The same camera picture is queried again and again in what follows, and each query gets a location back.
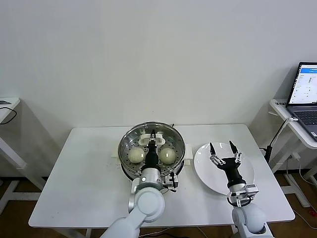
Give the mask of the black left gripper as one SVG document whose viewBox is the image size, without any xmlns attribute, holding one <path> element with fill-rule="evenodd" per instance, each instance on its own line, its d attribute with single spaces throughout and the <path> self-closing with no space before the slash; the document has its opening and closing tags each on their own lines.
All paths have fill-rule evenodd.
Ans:
<svg viewBox="0 0 317 238">
<path fill-rule="evenodd" d="M 156 132 L 153 129 L 148 142 L 148 152 L 145 156 L 145 164 L 143 169 L 154 168 L 159 170 L 159 157 L 156 151 Z"/>
</svg>

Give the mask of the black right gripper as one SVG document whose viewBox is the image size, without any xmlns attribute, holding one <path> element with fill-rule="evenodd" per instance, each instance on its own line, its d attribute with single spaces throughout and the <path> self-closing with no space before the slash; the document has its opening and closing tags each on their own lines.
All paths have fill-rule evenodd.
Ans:
<svg viewBox="0 0 317 238">
<path fill-rule="evenodd" d="M 229 141 L 229 144 L 234 155 L 234 158 L 221 159 L 217 156 L 216 151 L 212 143 L 210 142 L 210 160 L 217 166 L 218 169 L 223 170 L 225 172 L 228 180 L 228 188 L 237 184 L 245 184 L 245 180 L 243 180 L 242 176 L 238 171 L 238 168 L 241 164 L 242 153 L 238 151 L 237 147 L 233 144 L 232 141 Z"/>
</svg>

